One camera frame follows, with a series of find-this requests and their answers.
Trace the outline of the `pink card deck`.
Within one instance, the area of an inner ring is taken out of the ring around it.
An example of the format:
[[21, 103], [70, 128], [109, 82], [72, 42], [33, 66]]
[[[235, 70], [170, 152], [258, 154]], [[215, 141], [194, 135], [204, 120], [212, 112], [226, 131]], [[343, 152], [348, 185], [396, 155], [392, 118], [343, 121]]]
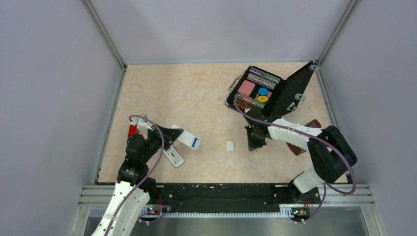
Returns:
[[250, 96], [255, 86], [256, 86], [255, 83], [248, 81], [248, 80], [244, 80], [242, 84], [240, 85], [238, 92], [246, 96]]

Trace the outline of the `green chip stack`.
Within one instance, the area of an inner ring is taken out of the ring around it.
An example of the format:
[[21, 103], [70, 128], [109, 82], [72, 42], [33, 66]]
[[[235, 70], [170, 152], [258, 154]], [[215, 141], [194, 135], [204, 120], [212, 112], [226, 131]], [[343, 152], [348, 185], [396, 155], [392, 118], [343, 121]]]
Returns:
[[262, 110], [262, 109], [264, 108], [264, 106], [265, 106], [265, 103], [260, 102], [260, 101], [259, 101], [259, 100], [257, 100], [257, 99], [252, 99], [252, 100], [250, 101], [250, 105], [251, 105], [252, 107], [254, 107], [254, 108], [257, 108], [257, 109]]

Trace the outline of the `yellow dealer chip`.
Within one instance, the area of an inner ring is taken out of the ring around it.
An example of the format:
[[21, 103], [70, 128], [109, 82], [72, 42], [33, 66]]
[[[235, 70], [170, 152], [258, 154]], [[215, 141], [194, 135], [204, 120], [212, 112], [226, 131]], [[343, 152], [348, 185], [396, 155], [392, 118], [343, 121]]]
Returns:
[[268, 101], [268, 97], [267, 96], [258, 96], [257, 100], [261, 103], [266, 103]]

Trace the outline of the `orange black chip row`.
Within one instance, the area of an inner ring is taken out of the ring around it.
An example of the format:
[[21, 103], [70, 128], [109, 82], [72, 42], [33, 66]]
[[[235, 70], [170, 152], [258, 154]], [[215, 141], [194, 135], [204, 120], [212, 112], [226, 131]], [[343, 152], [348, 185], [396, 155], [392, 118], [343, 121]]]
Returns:
[[239, 109], [241, 109], [242, 111], [244, 111], [245, 108], [256, 109], [256, 108], [254, 108], [250, 105], [250, 101], [253, 98], [251, 98], [249, 96], [246, 96], [246, 95], [241, 94], [241, 93], [238, 92], [235, 95], [235, 99], [236, 99], [236, 102], [237, 102], [237, 105], [238, 105]]

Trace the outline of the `blue dealer chip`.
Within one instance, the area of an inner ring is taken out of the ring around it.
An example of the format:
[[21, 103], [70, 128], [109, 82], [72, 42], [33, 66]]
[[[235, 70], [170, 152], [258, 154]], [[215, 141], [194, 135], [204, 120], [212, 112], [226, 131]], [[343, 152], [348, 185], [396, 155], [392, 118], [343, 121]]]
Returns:
[[267, 96], [269, 93], [269, 90], [267, 88], [259, 88], [258, 94], [259, 96]]

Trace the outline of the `white remote control with screen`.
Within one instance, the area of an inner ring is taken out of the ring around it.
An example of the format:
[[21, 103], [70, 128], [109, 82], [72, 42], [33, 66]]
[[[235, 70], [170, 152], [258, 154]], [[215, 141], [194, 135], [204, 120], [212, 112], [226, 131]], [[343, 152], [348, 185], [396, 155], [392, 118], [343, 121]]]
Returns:
[[163, 153], [170, 160], [170, 162], [175, 168], [178, 168], [184, 163], [184, 159], [173, 146], [170, 146], [168, 149], [163, 150]]

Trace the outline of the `black poker chip case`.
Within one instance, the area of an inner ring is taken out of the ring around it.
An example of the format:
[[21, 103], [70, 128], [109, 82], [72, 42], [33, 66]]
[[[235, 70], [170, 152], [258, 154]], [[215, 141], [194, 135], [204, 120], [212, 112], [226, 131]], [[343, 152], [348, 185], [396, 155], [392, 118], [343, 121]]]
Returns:
[[310, 61], [295, 73], [284, 79], [278, 75], [268, 72], [256, 66], [249, 66], [245, 72], [238, 76], [229, 86], [229, 94], [225, 104], [231, 109], [235, 109], [233, 100], [238, 93], [238, 89], [244, 80], [256, 84], [250, 97], [257, 99], [259, 88], [267, 88], [268, 101], [265, 103], [261, 113], [264, 116], [277, 115], [284, 116], [293, 112], [300, 101], [305, 99], [304, 92], [313, 72], [318, 69], [316, 61]]

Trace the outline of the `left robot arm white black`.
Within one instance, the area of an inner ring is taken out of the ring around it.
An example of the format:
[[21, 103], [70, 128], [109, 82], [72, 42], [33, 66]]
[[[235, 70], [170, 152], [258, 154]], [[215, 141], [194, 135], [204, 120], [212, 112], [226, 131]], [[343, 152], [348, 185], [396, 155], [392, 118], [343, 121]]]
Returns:
[[156, 181], [149, 177], [147, 162], [157, 152], [169, 148], [184, 132], [181, 128], [159, 125], [139, 127], [132, 122], [128, 130], [126, 155], [119, 171], [110, 202], [94, 236], [128, 236], [142, 209], [157, 199]]

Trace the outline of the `blue battery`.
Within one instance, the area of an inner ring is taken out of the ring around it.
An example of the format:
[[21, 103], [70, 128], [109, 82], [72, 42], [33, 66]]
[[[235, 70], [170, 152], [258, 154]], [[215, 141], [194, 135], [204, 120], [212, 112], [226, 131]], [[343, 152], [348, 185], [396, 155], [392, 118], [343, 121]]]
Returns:
[[193, 140], [193, 142], [192, 142], [191, 147], [192, 147], [193, 149], [197, 149], [197, 148], [198, 148], [198, 146], [199, 146], [199, 143], [200, 143], [200, 139], [199, 139], [199, 138], [197, 138], [197, 137], [195, 137], [195, 138], [194, 138], [194, 140]]

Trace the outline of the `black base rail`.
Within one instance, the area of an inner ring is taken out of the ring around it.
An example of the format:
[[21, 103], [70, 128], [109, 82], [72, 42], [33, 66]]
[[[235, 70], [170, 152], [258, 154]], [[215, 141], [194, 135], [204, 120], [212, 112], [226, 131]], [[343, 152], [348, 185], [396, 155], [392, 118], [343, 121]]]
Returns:
[[313, 188], [301, 194], [294, 187], [275, 183], [155, 183], [139, 186], [150, 195], [149, 205], [169, 206], [170, 213], [281, 213], [285, 205], [318, 204]]

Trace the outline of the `white battery cover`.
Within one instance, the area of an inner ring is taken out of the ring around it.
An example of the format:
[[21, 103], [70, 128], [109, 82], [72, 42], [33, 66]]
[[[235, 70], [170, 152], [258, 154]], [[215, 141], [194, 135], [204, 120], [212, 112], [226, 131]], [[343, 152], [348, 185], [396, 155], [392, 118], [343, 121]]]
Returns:
[[227, 151], [234, 151], [235, 150], [235, 145], [233, 141], [227, 141], [226, 142], [226, 150]]

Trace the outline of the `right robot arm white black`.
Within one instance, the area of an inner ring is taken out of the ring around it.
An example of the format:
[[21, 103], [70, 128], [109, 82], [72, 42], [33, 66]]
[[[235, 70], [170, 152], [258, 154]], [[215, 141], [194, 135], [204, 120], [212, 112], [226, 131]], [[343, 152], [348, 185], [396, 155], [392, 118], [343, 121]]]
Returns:
[[351, 172], [357, 156], [335, 126], [325, 129], [291, 123], [284, 118], [265, 117], [258, 109], [245, 109], [248, 149], [253, 151], [267, 144], [266, 140], [281, 140], [309, 153], [312, 166], [289, 183], [288, 195], [295, 203], [308, 197], [308, 191], [320, 184], [330, 184], [346, 172]]

